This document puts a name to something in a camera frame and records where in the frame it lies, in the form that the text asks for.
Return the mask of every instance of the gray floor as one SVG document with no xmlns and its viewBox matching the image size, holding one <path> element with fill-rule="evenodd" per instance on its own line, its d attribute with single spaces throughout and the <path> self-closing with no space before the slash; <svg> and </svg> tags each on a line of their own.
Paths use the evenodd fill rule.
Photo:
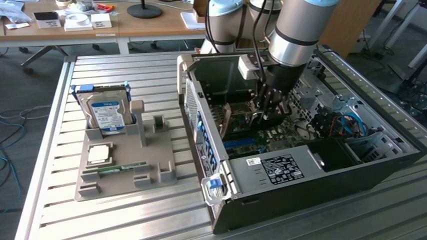
<svg viewBox="0 0 427 240">
<path fill-rule="evenodd" d="M 367 34 L 371 34 L 378 28 L 383 15 L 379 18 L 374 18 L 367 26 Z M 389 35 L 386 31 L 385 35 L 378 41 L 378 46 L 382 45 L 383 39 Z M 199 47 L 202 45 L 200 40 L 190 40 L 190 47 Z M 401 37 L 399 41 L 394 46 L 395 56 L 386 55 L 381 60 L 385 64 L 395 64 L 403 70 L 410 71 L 407 64 L 417 55 L 418 51 L 423 48 L 427 43 L 427 35 L 418 32 L 414 29 L 407 29 L 405 35 Z M 184 50 L 183 41 L 160 41 L 159 50 L 152 50 L 150 43 L 143 45 L 135 44 L 135 47 L 143 51 L 176 51 Z M 76 56 L 91 56 L 91 55 L 107 55 L 119 54 L 119 47 L 114 43 L 100 44 L 102 51 L 92 49 L 90 44 L 66 46 L 64 50 L 71 55 Z M 34 53 L 40 48 L 30 47 L 30 51 Z M 14 47 L 8 50 L 6 56 L 0 57 L 0 112 L 8 110 L 23 110 L 39 105 L 48 105 L 52 103 L 54 93 L 58 84 L 58 78 L 62 71 L 63 56 L 59 52 L 50 52 L 40 60 L 31 64 L 35 70 L 34 75 L 27 75 L 23 73 L 20 68 L 20 63 L 26 60 L 30 54 L 23 54 L 19 52 L 18 48 Z M 369 79 L 378 84 L 387 84 L 397 80 L 397 77 L 391 74 L 389 68 L 378 70 L 382 68 L 381 64 L 375 61 L 366 59 L 361 55 L 351 55 L 349 57 L 349 62 L 355 66 L 355 68 L 363 73 L 369 74 Z M 427 80 L 427 69 L 423 71 L 421 79 Z M 20 123 L 22 120 L 10 121 L 14 123 Z M 32 177 L 32 171 L 35 167 L 35 162 L 38 158 L 39 147 L 43 139 L 43 133 L 46 128 L 47 119 L 28 120 L 26 123 L 27 134 L 24 138 L 11 147 L 6 149 L 8 158 L 12 160 L 19 180 L 23 189 L 23 197 L 19 204 L 15 206 L 14 211 L 4 215 L 0 215 L 0 240 L 14 239 L 16 233 L 16 227 L 20 219 L 20 209 L 24 205 L 26 192 L 30 186 L 30 181 Z M 15 127 L 0 125 L 0 141 L 6 136 L 15 131 Z M 6 171 L 0 172 L 0 180 L 4 179 Z M 6 209 L 15 201 L 18 194 L 16 184 L 14 178 L 11 177 L 6 185 L 0 188 L 0 209 Z"/>
</svg>

